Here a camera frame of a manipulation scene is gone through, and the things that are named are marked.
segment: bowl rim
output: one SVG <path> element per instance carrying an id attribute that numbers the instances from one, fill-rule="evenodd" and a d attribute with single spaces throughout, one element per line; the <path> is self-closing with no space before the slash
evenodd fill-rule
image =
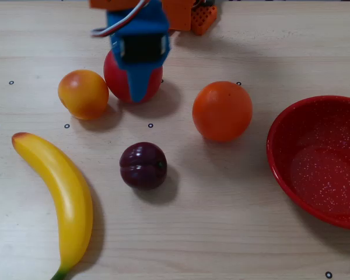
<path id="1" fill-rule="evenodd" d="M 306 203 L 304 200 L 299 198 L 292 190 L 291 188 L 284 182 L 283 178 L 280 175 L 280 172 L 275 164 L 275 159 L 273 155 L 272 145 L 271 143 L 274 140 L 274 136 L 276 134 L 277 128 L 279 124 L 282 122 L 282 120 L 291 112 L 296 110 L 299 107 L 308 105 L 310 103 L 319 101 L 348 101 L 350 102 L 350 97 L 345 96 L 337 96 L 337 95 L 322 95 L 322 96 L 314 96 L 310 98 L 306 98 L 300 101 L 297 101 L 296 103 L 293 103 L 284 111 L 282 111 L 275 119 L 275 121 L 272 123 L 271 128 L 269 129 L 268 136 L 267 136 L 267 143 L 266 143 L 266 153 L 267 153 L 267 159 L 269 163 L 269 167 L 271 168 L 271 171 L 276 179 L 276 181 L 279 183 L 282 190 L 291 198 L 291 200 L 296 203 L 298 206 L 300 206 L 302 209 L 307 211 L 309 214 L 317 217 L 318 219 L 330 223 L 335 226 L 339 226 L 341 228 L 350 229 L 350 222 L 343 222 L 341 220 L 337 220 L 334 218 L 329 217 L 328 215 L 324 214 L 323 212 L 313 208 L 308 203 Z"/>

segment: table surface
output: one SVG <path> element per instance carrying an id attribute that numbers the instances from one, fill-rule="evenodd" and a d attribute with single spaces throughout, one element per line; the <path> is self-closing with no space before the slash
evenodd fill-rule
<path id="1" fill-rule="evenodd" d="M 0 2 L 0 279 L 50 279 L 60 261 L 51 196 L 11 145 L 19 131 L 60 147 L 91 182 L 93 234 L 73 279 L 350 279 L 350 230 L 294 206 L 265 155 L 285 107 L 350 97 L 350 3 L 225 2 L 220 14 L 203 37 L 172 35 L 151 102 L 112 96 L 102 119 L 85 122 L 57 87 L 75 69 L 103 73 L 109 41 L 89 31 L 104 26 L 104 12 L 86 2 Z M 225 145 L 203 141 L 191 117 L 200 89 L 219 80 L 241 82 L 254 104 L 246 133 Z M 123 150 L 140 141 L 158 144 L 170 165 L 151 195 L 118 171 Z"/>

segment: yellow banana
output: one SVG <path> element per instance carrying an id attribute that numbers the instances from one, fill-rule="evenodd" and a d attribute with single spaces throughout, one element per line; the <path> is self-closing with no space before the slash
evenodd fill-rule
<path id="1" fill-rule="evenodd" d="M 12 137 L 17 153 L 41 176 L 58 219 L 61 265 L 51 280 L 62 280 L 83 257 L 92 232 L 92 199 L 83 174 L 56 146 L 36 135 Z"/>

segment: fake fruit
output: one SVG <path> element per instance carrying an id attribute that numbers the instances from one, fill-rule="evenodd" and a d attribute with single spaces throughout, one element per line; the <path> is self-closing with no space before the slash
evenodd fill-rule
<path id="1" fill-rule="evenodd" d="M 90 70 L 75 70 L 60 81 L 58 97 L 74 117 L 93 120 L 104 113 L 109 89 L 99 74 Z"/>
<path id="2" fill-rule="evenodd" d="M 159 67 L 153 70 L 149 80 L 148 91 L 140 103 L 147 102 L 157 93 L 162 81 L 162 69 L 162 67 Z M 126 103 L 133 102 L 129 94 L 130 87 L 128 85 L 127 73 L 125 70 L 119 68 L 111 51 L 109 51 L 105 58 L 104 77 L 107 86 L 118 99 Z"/>
<path id="3" fill-rule="evenodd" d="M 249 126 L 253 105 L 249 94 L 231 82 L 214 82 L 200 91 L 193 104 L 193 122 L 209 140 L 232 141 Z"/>
<path id="4" fill-rule="evenodd" d="M 128 147 L 120 159 L 121 176 L 126 184 L 140 190 L 159 187 L 167 174 L 167 160 L 162 150 L 148 142 Z"/>
<path id="5" fill-rule="evenodd" d="M 40 175 L 53 197 L 58 219 L 61 265 L 52 280 L 62 280 L 83 257 L 92 232 L 92 199 L 83 174 L 48 141 L 30 133 L 12 137 L 17 153 Z"/>

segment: dark red plum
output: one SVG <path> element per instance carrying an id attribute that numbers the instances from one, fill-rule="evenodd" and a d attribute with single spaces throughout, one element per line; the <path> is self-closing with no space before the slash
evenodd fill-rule
<path id="1" fill-rule="evenodd" d="M 167 174 L 167 160 L 162 150 L 149 142 L 128 147 L 119 161 L 123 181 L 138 190 L 158 188 Z"/>

